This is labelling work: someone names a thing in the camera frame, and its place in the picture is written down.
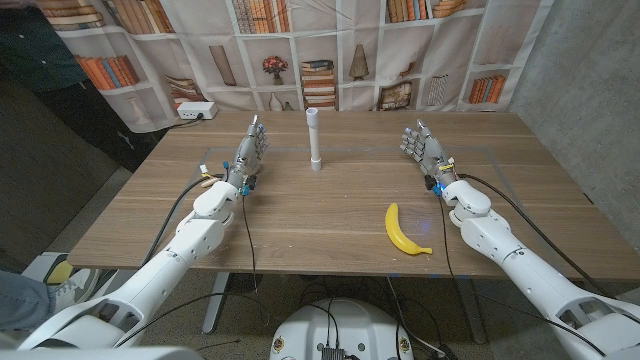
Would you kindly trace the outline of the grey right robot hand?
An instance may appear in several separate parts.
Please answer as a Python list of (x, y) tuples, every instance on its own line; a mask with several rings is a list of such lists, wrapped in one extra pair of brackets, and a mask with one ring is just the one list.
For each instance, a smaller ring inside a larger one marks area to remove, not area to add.
[(435, 186), (444, 189), (458, 180), (454, 159), (446, 154), (421, 119), (416, 120), (415, 129), (405, 129), (400, 149), (418, 163), (432, 189)]

